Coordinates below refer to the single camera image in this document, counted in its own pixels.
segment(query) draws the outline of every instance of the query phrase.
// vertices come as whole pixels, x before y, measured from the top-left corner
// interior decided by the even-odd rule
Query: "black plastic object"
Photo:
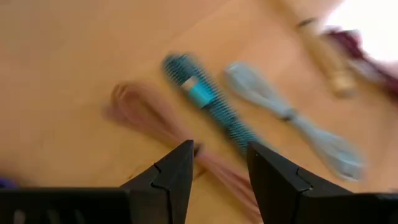
[[[0,223],[185,223],[193,141],[185,141],[121,188],[1,189]]]
[[[256,142],[248,167],[264,223],[398,223],[398,194],[354,194]]]

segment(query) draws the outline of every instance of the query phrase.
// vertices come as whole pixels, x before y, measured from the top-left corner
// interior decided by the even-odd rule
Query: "brush handle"
[[[316,34],[313,27],[313,24],[307,24],[298,28],[302,42],[312,60],[329,79],[333,92],[339,96],[348,96],[356,87],[344,56],[326,40],[327,37]]]

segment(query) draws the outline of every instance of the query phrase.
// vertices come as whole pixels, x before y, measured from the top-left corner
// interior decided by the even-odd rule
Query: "hair brush bristles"
[[[246,156],[246,148],[249,141],[257,141],[264,144],[244,123],[242,123],[235,110],[232,109],[224,96],[219,91],[217,84],[205,72],[205,69],[189,54],[169,55],[163,62],[164,70],[170,79],[178,86],[194,78],[192,86],[200,85],[201,91],[212,96],[205,106],[209,114],[225,130],[227,136],[237,145],[242,156]]]

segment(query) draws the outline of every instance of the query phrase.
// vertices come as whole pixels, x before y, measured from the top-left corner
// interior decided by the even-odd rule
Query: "purple object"
[[[0,189],[14,189],[17,185],[9,179],[0,178]]]

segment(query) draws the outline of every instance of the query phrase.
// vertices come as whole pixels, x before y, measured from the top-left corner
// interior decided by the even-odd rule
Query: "wooden handle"
[[[300,27],[298,32],[312,60],[329,79],[333,91],[339,96],[348,96],[354,92],[356,85],[353,74],[339,49],[332,46],[326,36],[317,35],[311,24]]]
[[[312,60],[329,79],[333,92],[338,96],[348,96],[354,92],[356,85],[351,70],[344,61],[345,56],[338,48],[325,40],[326,37],[317,34],[316,22],[313,19],[305,20],[306,18],[286,0],[270,0],[270,2],[273,3],[278,14],[282,14],[291,26],[297,27],[297,24],[304,21],[297,28],[297,32]]]

